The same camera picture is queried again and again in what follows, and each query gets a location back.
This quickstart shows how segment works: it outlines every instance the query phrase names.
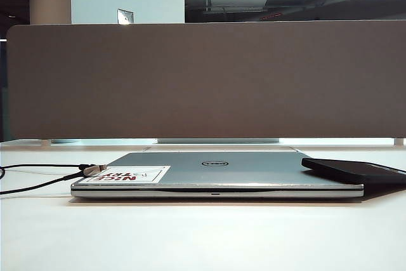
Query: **silver laptop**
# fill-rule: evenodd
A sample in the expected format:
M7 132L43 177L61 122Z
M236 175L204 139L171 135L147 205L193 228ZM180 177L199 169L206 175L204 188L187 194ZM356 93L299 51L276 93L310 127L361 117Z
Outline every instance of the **silver laptop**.
M71 185L76 197L344 198L363 185L309 174L299 152L145 152Z

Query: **text sticker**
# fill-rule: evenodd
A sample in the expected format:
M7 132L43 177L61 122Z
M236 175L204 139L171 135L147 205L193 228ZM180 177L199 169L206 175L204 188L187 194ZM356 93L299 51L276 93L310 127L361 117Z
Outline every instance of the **text sticker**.
M157 183L170 166L109 166L96 176L83 179L85 184Z

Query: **desk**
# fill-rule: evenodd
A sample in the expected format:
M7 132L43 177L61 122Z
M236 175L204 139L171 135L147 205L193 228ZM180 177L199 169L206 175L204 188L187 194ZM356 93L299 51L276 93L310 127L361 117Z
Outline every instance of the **desk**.
M141 151L290 151L406 169L406 148L1 145L1 164L106 164ZM9 171L2 190L75 169ZM1 270L406 270L406 190L364 202L87 201L60 182L1 199Z

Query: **black smartphone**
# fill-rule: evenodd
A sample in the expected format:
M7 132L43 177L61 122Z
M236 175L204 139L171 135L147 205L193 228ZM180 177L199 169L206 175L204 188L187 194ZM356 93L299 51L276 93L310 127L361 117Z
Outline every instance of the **black smartphone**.
M404 184L406 171L375 163L303 158L302 165L333 180L357 184Z

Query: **cable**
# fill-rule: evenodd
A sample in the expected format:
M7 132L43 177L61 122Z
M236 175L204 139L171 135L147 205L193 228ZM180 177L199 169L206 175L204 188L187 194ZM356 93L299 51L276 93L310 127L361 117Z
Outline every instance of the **cable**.
M0 166L0 170L1 170L0 179L2 179L4 177L4 175L6 174L6 169L23 167L23 166L79 168L80 171L78 171L77 173L71 174L71 175L63 176L61 178L42 183L42 184L34 185L33 187L18 188L15 190L5 190L3 192L0 192L0 195L25 192L27 190L34 190L36 188L45 187L47 185L50 185L50 184L53 184L53 183L56 183L59 181L70 180L70 179L74 179L77 177L89 177L89 176L98 174L101 171L103 171L104 169L106 169L105 165L94 165L94 164L76 164L76 165L71 165L71 164L16 164L16 165L9 165L9 166Z
M5 190L4 192L0 192L0 195L6 195L6 194L12 194L12 193L19 193L19 192L25 192L26 190L35 190L36 188L40 188L40 187L45 187L46 185L52 184L52 183L56 183L59 181L64 181L64 180L70 180L73 178L77 178L77 177L85 177L82 171L79 171L77 173L71 174L71 175L67 175L55 180L51 180L42 184L38 184L38 185L34 185L33 187L25 187L25 188L18 188L15 190Z

